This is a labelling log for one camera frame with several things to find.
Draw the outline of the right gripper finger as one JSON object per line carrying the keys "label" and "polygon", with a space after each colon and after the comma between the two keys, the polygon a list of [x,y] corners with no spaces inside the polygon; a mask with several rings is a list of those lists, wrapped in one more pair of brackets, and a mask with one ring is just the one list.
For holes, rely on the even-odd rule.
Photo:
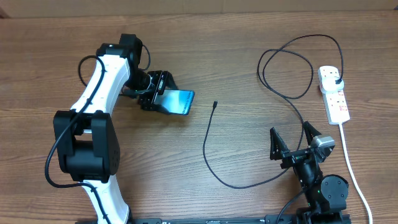
{"label": "right gripper finger", "polygon": [[311,144],[315,136],[321,135],[321,132],[316,130],[308,121],[303,123],[303,130],[305,132],[308,145]]}
{"label": "right gripper finger", "polygon": [[271,137],[271,148],[270,148],[270,159],[271,160],[280,160],[284,158],[284,155],[289,153],[290,150],[280,137],[279,133],[275,128],[270,129],[270,137]]}

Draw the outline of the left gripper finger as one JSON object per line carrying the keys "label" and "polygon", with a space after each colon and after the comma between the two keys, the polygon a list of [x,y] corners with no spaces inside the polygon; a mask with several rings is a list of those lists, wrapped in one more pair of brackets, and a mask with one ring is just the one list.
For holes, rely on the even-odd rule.
{"label": "left gripper finger", "polygon": [[178,90],[178,86],[170,72],[166,72],[165,86],[170,90]]}
{"label": "left gripper finger", "polygon": [[162,114],[170,114],[170,111],[162,105],[152,105],[152,110]]}

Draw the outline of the Samsung Galaxy smartphone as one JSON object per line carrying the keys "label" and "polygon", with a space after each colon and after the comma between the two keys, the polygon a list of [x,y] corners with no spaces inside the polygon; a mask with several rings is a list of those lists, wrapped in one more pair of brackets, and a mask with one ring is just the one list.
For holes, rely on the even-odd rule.
{"label": "Samsung Galaxy smartphone", "polygon": [[170,114],[188,115],[195,92],[192,90],[164,90],[154,101],[155,105],[162,105]]}

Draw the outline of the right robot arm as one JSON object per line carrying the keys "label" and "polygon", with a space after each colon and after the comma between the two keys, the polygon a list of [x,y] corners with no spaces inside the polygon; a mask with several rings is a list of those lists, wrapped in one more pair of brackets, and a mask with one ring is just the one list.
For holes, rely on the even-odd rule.
{"label": "right robot arm", "polygon": [[266,223],[350,223],[344,215],[349,183],[340,175],[323,175],[320,164],[332,153],[335,140],[317,131],[308,121],[303,130],[308,146],[290,151],[275,128],[270,129],[270,159],[281,168],[292,168],[302,190],[277,215],[266,215]]}

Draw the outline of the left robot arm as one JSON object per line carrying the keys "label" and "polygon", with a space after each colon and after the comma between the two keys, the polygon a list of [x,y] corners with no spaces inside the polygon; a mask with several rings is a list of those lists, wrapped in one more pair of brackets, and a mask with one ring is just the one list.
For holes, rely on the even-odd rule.
{"label": "left robot arm", "polygon": [[111,115],[118,97],[138,98],[142,110],[169,114],[155,99],[167,87],[177,90],[168,71],[139,68],[144,49],[134,34],[121,34],[118,44],[103,43],[92,55],[96,67],[80,99],[53,118],[55,142],[45,162],[45,178],[59,189],[83,187],[97,223],[134,223],[116,178],[120,147]]}

